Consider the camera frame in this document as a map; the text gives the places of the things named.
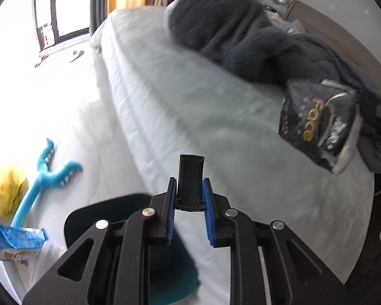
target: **yellow plastic bag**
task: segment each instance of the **yellow plastic bag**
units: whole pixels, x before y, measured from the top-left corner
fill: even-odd
[[[15,213],[27,189],[28,180],[21,165],[0,162],[0,217]]]

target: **bed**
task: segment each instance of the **bed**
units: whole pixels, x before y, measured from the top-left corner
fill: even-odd
[[[253,220],[287,223],[345,282],[373,201],[373,175],[359,153],[340,176],[314,165],[277,136],[283,89],[247,83],[175,45],[163,14],[157,7],[115,10],[91,41],[148,191],[166,191],[180,154],[202,155],[216,193]],[[228,250],[209,246],[203,214],[177,211],[175,224],[199,271],[192,303],[228,303]]]

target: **blue toy antler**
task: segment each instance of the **blue toy antler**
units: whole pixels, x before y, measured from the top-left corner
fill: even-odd
[[[63,187],[65,183],[69,181],[69,177],[74,171],[83,170],[79,163],[69,161],[61,171],[57,173],[50,172],[48,163],[50,162],[53,153],[54,142],[47,139],[47,147],[42,151],[37,161],[38,176],[21,201],[11,223],[11,227],[22,227],[31,206],[33,206],[35,199],[41,191],[49,186]]]

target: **gray blanket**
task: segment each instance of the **gray blanket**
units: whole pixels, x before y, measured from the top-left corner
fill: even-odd
[[[256,0],[176,0],[167,9],[166,27],[179,44],[250,82],[329,79],[381,100],[366,72],[314,36],[272,26]],[[381,173],[381,134],[371,125],[364,124],[358,149],[369,170]]]

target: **blue tissue package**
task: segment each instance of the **blue tissue package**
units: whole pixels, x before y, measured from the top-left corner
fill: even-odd
[[[27,260],[41,252],[48,236],[43,229],[0,225],[0,260]]]

